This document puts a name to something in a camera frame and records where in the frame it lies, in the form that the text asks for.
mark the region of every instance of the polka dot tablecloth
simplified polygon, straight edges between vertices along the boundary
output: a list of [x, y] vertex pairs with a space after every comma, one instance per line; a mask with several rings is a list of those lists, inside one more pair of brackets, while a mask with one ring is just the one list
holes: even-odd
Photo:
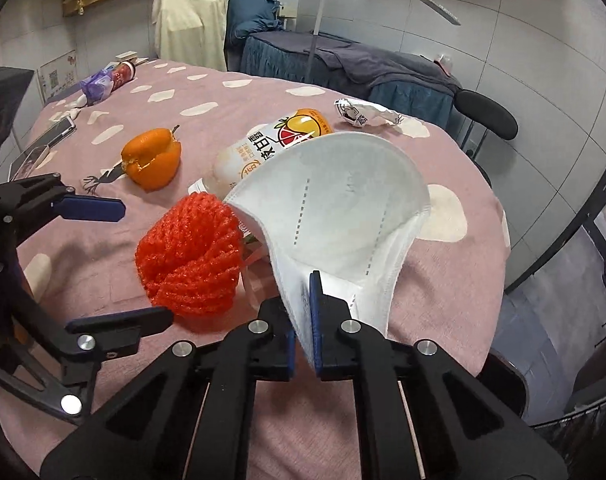
[[[41, 267], [51, 266], [43, 307], [64, 324], [81, 316], [148, 306], [134, 266], [136, 245], [188, 187], [208, 173], [215, 155], [247, 132], [299, 108], [316, 108], [335, 130], [349, 130], [334, 111], [339, 97], [314, 86], [169, 61], [138, 67], [135, 80], [106, 101], [81, 110], [78, 130], [49, 153], [36, 174], [57, 171], [65, 184], [81, 189], [84, 177], [99, 176], [118, 163], [129, 139], [176, 124], [183, 145], [179, 172], [169, 186], [153, 193], [126, 177], [101, 184], [99, 195], [126, 203], [121, 222], [56, 219], [27, 240], [19, 248], [22, 266], [34, 258]], [[43, 110], [33, 137], [65, 111], [66, 102]], [[407, 118], [400, 126], [365, 130], [390, 140], [414, 160], [432, 200], [430, 218], [401, 269], [388, 337], [408, 344], [431, 338], [476, 374], [496, 328], [509, 254], [501, 205], [440, 128]], [[235, 306], [224, 316], [175, 323], [143, 340], [137, 355], [105, 363], [94, 410], [174, 341], [187, 338], [207, 344], [256, 317], [241, 285], [237, 292]], [[2, 390], [0, 421], [10, 443], [36, 472], [45, 455], [74, 429]], [[248, 478], [351, 480], [360, 475], [358, 457], [349, 383], [320, 383], [299, 355], [290, 383], [257, 385]]]

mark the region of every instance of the hanging clothes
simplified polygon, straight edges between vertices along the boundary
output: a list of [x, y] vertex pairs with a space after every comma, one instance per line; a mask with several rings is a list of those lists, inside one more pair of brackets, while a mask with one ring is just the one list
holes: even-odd
[[227, 0], [154, 0], [158, 56], [225, 72], [226, 16]]

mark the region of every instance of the floor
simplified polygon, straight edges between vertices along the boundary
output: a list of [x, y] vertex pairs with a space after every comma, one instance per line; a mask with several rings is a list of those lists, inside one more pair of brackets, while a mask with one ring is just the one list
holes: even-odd
[[577, 372], [606, 335], [603, 260], [582, 228], [504, 296], [493, 348], [523, 374], [529, 424], [562, 415]]

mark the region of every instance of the red mesh scrubber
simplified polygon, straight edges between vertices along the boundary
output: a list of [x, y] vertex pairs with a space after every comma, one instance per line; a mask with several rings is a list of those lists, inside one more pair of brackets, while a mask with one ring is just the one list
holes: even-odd
[[214, 195], [182, 198], [141, 239], [138, 276], [152, 304], [185, 317], [232, 307], [241, 268], [241, 232]]

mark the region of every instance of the orange bell pepper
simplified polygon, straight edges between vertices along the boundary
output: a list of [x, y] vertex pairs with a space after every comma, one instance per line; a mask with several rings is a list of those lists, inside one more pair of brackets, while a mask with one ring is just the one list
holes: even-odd
[[181, 144], [172, 131], [156, 128], [130, 140], [120, 156], [123, 171], [145, 191], [167, 186], [181, 162]]

